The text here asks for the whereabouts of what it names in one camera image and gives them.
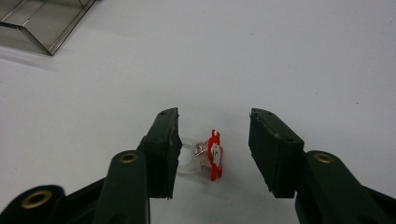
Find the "red object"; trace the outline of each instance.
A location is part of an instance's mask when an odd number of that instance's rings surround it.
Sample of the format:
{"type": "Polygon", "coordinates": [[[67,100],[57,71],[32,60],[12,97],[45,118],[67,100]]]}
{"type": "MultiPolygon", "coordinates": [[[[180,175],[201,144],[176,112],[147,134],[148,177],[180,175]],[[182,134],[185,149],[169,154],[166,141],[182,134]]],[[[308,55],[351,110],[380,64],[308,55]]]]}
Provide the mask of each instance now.
{"type": "Polygon", "coordinates": [[[223,148],[220,146],[220,133],[212,130],[212,136],[207,140],[207,157],[212,165],[210,179],[215,181],[222,175],[222,154],[223,148]]]}

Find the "metal ring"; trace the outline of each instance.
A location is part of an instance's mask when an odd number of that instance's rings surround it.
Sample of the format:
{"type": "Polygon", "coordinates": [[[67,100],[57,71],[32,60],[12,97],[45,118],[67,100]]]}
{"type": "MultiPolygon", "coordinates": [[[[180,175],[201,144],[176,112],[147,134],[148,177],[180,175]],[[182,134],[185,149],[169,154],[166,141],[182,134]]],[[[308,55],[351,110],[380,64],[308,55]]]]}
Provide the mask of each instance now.
{"type": "Polygon", "coordinates": [[[51,196],[52,192],[47,189],[38,190],[23,199],[21,207],[24,209],[36,208],[46,203],[51,196]]]}
{"type": "Polygon", "coordinates": [[[132,153],[132,152],[131,153],[127,153],[127,154],[123,154],[120,157],[120,162],[123,162],[123,163],[129,163],[129,162],[133,162],[135,160],[137,160],[137,155],[135,153],[132,153]]]}
{"type": "Polygon", "coordinates": [[[324,154],[324,153],[317,153],[314,155],[314,158],[317,159],[317,161],[323,162],[323,163],[333,163],[334,160],[332,159],[331,156],[324,154]]]}

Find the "small toy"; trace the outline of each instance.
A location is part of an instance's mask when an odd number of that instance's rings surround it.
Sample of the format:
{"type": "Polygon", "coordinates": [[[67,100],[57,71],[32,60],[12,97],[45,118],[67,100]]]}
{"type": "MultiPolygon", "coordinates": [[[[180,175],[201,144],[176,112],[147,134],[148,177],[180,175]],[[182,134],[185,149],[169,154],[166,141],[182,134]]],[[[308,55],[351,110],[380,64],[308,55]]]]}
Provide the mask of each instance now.
{"type": "Polygon", "coordinates": [[[211,168],[210,179],[215,181],[222,175],[223,148],[220,145],[220,133],[212,130],[212,136],[205,142],[197,142],[190,138],[181,138],[183,147],[191,152],[191,160],[186,165],[179,165],[177,171],[182,174],[196,174],[201,166],[211,168]]]}

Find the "clear plastic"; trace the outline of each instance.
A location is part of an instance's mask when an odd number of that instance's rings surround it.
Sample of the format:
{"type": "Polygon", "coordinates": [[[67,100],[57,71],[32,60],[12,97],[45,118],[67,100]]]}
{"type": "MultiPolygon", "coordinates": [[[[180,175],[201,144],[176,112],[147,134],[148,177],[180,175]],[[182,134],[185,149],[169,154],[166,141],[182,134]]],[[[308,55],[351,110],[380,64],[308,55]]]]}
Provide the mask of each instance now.
{"type": "Polygon", "coordinates": [[[0,0],[0,44],[53,55],[96,0],[0,0]]]}
{"type": "Polygon", "coordinates": [[[200,143],[190,138],[181,138],[181,142],[182,150],[187,150],[187,158],[177,167],[179,173],[193,175],[201,171],[201,165],[211,167],[207,158],[207,142],[200,143]]]}

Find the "white table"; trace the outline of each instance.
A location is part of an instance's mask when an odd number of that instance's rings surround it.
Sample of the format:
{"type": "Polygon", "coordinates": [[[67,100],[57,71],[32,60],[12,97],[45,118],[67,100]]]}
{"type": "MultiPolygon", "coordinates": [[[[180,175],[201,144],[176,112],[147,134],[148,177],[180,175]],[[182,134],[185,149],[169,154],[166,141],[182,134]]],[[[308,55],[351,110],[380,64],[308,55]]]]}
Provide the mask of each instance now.
{"type": "Polygon", "coordinates": [[[67,194],[106,175],[160,111],[179,134],[215,128],[223,177],[178,175],[151,223],[298,223],[248,148],[251,107],[276,113],[305,151],[339,157],[396,197],[395,1],[97,2],[54,57],[0,48],[0,210],[23,191],[67,194]]]}

